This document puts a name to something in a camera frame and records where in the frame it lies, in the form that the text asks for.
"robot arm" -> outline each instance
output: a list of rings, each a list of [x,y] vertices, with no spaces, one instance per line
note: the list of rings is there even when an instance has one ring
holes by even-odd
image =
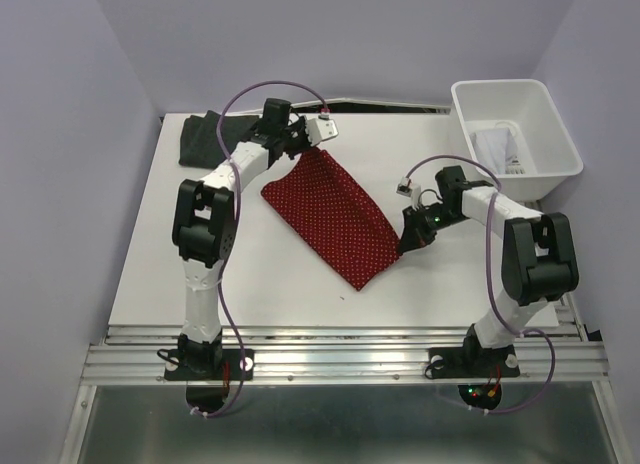
[[[186,318],[178,349],[170,351],[169,357],[183,368],[181,376],[186,369],[190,378],[205,379],[221,363],[218,283],[236,235],[235,193],[242,192],[283,154],[293,158],[338,135],[328,115],[309,120],[300,117],[289,124],[290,112],[291,103],[267,99],[262,117],[238,143],[231,161],[239,172],[241,189],[229,161],[199,181],[185,180],[180,185],[172,239],[184,265]]]
[[[403,211],[400,254],[431,244],[437,231],[466,219],[487,225],[491,197],[498,193],[491,184],[467,181],[460,166],[444,168],[436,175],[436,182],[440,202],[426,207],[420,203],[418,186],[407,179],[398,186],[398,193],[412,198],[412,206]],[[578,285],[569,221],[562,214],[543,214],[498,193],[491,230],[503,241],[504,290],[496,298],[496,307],[508,326],[521,332],[548,302],[560,299]],[[490,309],[471,326],[461,349],[438,350],[449,359],[433,375],[489,377],[496,365],[502,366],[505,357],[514,354],[514,340]]]

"white cloth in bin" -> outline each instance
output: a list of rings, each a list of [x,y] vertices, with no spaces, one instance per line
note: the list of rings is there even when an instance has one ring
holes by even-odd
[[[516,141],[506,127],[477,131],[471,135],[471,142],[480,164],[494,174],[505,174],[507,165],[518,155]]]

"wall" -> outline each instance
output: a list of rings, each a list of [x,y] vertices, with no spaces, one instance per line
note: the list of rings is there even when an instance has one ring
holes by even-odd
[[[556,102],[585,163],[545,202],[570,216],[577,301],[601,329],[629,438],[640,436],[638,259],[640,0],[575,0],[535,77]],[[632,441],[640,458],[640,442]]]
[[[57,462],[158,133],[95,0],[0,0],[0,454]]]
[[[98,0],[163,111],[265,79],[326,97],[450,104],[463,79],[529,77],[572,0]],[[273,90],[246,105],[260,107]],[[281,97],[309,100],[283,90]]]

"white bin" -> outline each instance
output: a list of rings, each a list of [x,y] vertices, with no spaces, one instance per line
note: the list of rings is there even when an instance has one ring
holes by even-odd
[[[471,135],[479,130],[507,127],[518,147],[517,162],[507,167],[503,192],[520,202],[537,201],[583,164],[562,123],[547,87],[533,79],[463,81],[451,88],[449,124],[451,149],[477,161]],[[488,176],[463,165],[469,180]]]

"red cloth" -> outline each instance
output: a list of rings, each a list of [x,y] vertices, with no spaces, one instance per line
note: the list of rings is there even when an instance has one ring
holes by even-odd
[[[313,149],[262,196],[358,291],[398,260],[398,236],[380,208],[327,151]]]

